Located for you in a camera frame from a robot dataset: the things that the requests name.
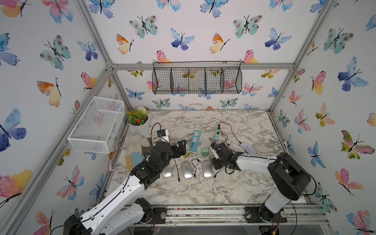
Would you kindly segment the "lavender mouse far right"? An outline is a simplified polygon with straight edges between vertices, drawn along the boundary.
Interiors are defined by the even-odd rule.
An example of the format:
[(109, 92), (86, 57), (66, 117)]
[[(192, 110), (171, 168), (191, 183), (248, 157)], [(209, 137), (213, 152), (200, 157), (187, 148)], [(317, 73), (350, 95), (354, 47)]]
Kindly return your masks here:
[(253, 156), (257, 154), (256, 150), (252, 147), (252, 145), (247, 142), (241, 142), (240, 146), (249, 155)]

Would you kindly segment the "white mouse back right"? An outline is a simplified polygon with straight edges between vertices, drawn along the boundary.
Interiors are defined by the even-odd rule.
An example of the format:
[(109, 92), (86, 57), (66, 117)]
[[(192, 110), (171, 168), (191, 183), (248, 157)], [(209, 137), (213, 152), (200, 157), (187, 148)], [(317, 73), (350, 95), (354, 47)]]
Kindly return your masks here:
[(229, 149), (230, 149), (233, 153), (237, 153), (237, 152), (245, 153), (245, 150), (244, 150), (241, 146), (236, 145), (236, 144), (230, 144), (230, 145), (229, 145)]

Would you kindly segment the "grey mouse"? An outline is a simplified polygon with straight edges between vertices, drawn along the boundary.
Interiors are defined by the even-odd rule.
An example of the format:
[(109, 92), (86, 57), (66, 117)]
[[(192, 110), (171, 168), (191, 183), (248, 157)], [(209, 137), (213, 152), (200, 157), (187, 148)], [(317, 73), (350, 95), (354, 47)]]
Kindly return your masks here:
[(181, 163), (181, 169), (185, 179), (193, 178), (193, 170), (191, 164), (188, 161), (183, 161)]

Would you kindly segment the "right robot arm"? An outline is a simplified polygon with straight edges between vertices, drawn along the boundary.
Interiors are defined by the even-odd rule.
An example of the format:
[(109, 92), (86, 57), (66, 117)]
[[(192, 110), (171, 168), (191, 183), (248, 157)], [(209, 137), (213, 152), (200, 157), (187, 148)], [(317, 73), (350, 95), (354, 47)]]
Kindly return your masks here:
[(260, 206), (245, 208), (247, 223), (286, 222), (283, 208), (297, 201), (311, 181), (311, 176), (287, 153), (275, 157), (257, 155), (248, 143), (239, 145), (212, 143), (210, 150), (214, 154), (211, 160), (214, 169), (235, 171), (255, 171), (269, 173), (277, 189)]

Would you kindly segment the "blue power strip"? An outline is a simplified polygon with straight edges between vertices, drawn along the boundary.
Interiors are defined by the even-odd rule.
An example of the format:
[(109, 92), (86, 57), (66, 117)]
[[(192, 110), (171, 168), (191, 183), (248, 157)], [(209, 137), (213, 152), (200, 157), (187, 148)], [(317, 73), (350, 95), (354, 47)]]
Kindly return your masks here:
[(190, 144), (190, 151), (191, 152), (197, 152), (198, 151), (198, 146), (199, 146), (199, 141), (201, 137), (201, 131), (195, 130), (193, 133), (193, 138)]

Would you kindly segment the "white mesh wall basket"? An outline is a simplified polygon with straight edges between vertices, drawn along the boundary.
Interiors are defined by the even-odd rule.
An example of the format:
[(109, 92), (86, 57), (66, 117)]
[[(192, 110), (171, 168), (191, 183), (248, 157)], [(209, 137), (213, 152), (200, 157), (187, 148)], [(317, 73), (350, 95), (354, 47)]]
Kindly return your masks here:
[(75, 151), (109, 154), (124, 114), (123, 101), (93, 97), (67, 140)]

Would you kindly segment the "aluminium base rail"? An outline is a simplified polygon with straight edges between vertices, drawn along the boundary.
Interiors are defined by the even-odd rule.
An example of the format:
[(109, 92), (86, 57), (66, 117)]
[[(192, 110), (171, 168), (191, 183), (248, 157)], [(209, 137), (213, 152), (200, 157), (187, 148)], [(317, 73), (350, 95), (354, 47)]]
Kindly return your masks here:
[(139, 205), (122, 208), (114, 215), (86, 212), (84, 225), (93, 231), (121, 226), (230, 226), (230, 225), (328, 225), (329, 220), (318, 205), (287, 205), (274, 219), (263, 219), (256, 205), (225, 206), (154, 206), (144, 212)]

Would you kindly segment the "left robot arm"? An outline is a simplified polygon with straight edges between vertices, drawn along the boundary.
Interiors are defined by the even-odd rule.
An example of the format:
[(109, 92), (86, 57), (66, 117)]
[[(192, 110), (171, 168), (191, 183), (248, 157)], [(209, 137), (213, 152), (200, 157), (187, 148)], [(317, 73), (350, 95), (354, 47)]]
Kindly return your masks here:
[(71, 215), (63, 225), (63, 234), (116, 235), (134, 224), (153, 225), (153, 206), (139, 194), (161, 177), (172, 159), (186, 152), (185, 140), (176, 145), (157, 142), (115, 191), (82, 216)]

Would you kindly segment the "potted plant white pot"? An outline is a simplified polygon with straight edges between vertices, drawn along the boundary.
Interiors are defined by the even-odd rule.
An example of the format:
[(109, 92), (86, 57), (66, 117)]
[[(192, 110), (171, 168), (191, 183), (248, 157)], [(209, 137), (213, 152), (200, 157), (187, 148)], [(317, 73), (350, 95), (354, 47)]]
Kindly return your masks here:
[(137, 132), (144, 133), (149, 130), (149, 110), (144, 106), (127, 111), (126, 115), (130, 125), (133, 126)]

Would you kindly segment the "silver mouse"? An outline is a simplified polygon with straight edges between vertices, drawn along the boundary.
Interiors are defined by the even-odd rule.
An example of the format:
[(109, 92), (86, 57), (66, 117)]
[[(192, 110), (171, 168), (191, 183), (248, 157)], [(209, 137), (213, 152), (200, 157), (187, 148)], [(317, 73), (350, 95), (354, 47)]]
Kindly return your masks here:
[(213, 177), (212, 164), (210, 160), (204, 160), (202, 162), (202, 171), (205, 178)]
[(162, 176), (163, 176), (164, 178), (169, 178), (169, 177), (172, 176), (172, 171), (171, 171), (171, 166), (170, 166), (170, 164), (168, 164), (168, 165), (164, 168), (164, 170), (162, 171)]

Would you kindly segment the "pink power strip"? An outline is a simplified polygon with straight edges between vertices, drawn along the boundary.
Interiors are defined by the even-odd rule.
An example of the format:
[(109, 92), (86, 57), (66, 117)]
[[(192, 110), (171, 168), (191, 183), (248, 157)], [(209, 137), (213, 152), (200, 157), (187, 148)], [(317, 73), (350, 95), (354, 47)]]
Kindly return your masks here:
[(217, 125), (216, 132), (215, 132), (215, 141), (218, 142), (220, 141), (221, 137), (221, 124)]

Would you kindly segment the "green charger front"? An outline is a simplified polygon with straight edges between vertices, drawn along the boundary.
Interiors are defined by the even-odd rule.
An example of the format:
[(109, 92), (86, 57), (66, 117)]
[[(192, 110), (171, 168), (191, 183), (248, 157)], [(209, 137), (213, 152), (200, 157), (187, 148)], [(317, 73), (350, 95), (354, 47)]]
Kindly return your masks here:
[(201, 149), (202, 156), (209, 156), (209, 149), (208, 148), (202, 148)]

